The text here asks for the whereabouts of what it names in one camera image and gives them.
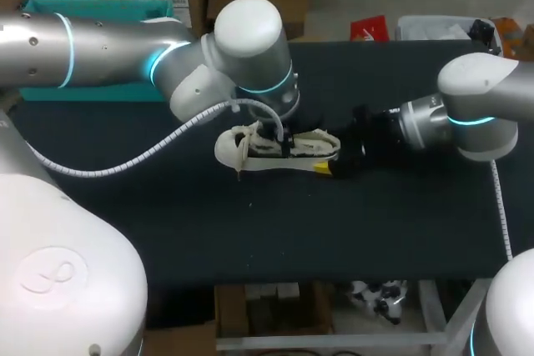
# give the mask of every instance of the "black tablecloth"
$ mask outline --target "black tablecloth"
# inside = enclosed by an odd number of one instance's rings
[[[359,103],[397,107],[436,91],[468,42],[296,43],[302,108],[325,124],[349,121]],[[22,103],[21,134],[72,168],[122,163],[179,123],[163,103]],[[230,112],[187,132],[152,159],[109,178],[53,176],[70,196],[137,248],[152,286],[393,278],[491,277],[506,262],[487,163],[422,156],[411,168],[338,181],[313,173],[244,173],[219,165],[214,142],[244,116]],[[527,192],[510,190],[534,142],[503,165],[512,246],[532,246]]]

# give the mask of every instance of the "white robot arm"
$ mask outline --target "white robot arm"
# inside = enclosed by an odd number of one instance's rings
[[[229,4],[199,41],[168,18],[127,24],[23,13],[0,14],[0,24],[3,87],[145,81],[184,121],[236,97],[266,103],[282,119],[299,105],[281,18],[265,0]],[[142,353],[139,255],[55,185],[2,112],[0,232],[2,356]]]

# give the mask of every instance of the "sneaker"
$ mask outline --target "sneaker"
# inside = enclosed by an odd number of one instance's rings
[[[338,138],[316,129],[294,135],[290,156],[285,158],[278,142],[258,134],[261,127],[256,122],[221,133],[215,143],[217,160],[238,173],[276,168],[317,171],[318,164],[335,158],[341,148]]]

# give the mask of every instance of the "cable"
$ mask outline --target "cable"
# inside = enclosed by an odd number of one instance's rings
[[[497,163],[491,160],[491,175],[493,176],[493,186],[495,187],[495,196],[497,200],[497,208],[499,209],[499,218],[501,220],[502,239],[504,240],[504,249],[506,250],[506,257],[510,262],[513,259],[511,252],[510,236],[508,235],[508,221],[506,220],[506,212],[504,209],[504,200],[502,199],[501,180],[499,179],[499,170],[497,170]]]
[[[53,162],[52,160],[45,158],[40,152],[38,152],[36,149],[32,147],[28,143],[28,146],[30,149],[32,149],[33,154],[39,159],[39,161],[47,168],[50,168],[51,170],[69,175],[71,177],[78,177],[78,178],[101,178],[101,177],[107,177],[108,175],[113,175],[116,173],[121,173],[122,171],[125,171],[133,166],[136,166],[137,164],[143,162],[147,158],[150,158],[154,154],[156,154],[158,151],[163,149],[165,146],[167,146],[169,143],[173,142],[177,137],[179,137],[181,134],[185,133],[188,129],[194,127],[198,123],[200,123],[202,120],[210,116],[211,114],[217,113],[219,110],[227,107],[231,107],[235,104],[248,104],[250,106],[256,106],[257,108],[261,108],[263,111],[265,111],[267,114],[269,114],[275,121],[277,129],[276,137],[278,138],[279,142],[284,142],[284,127],[282,125],[282,121],[280,120],[280,117],[276,112],[267,106],[266,104],[262,102],[258,102],[256,100],[252,99],[233,99],[231,101],[226,101],[222,103],[218,103],[211,108],[207,108],[202,113],[197,114],[193,118],[191,118],[187,123],[181,125],[176,129],[174,132],[172,132],[169,136],[162,139],[158,143],[156,143],[153,147],[151,147],[149,150],[147,150],[144,153],[141,153],[136,158],[133,158],[132,160],[127,161],[126,163],[119,164],[116,167],[113,168],[106,168],[104,170],[97,170],[97,171],[83,171],[83,170],[75,170],[73,168],[64,167],[60,164],[57,164]]]

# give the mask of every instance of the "teal crate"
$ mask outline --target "teal crate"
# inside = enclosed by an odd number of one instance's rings
[[[60,13],[66,17],[98,18],[113,21],[142,21],[172,17],[166,0],[29,0],[24,8],[31,13]],[[28,101],[161,102],[163,97],[150,83],[130,83],[101,88],[22,88]]]

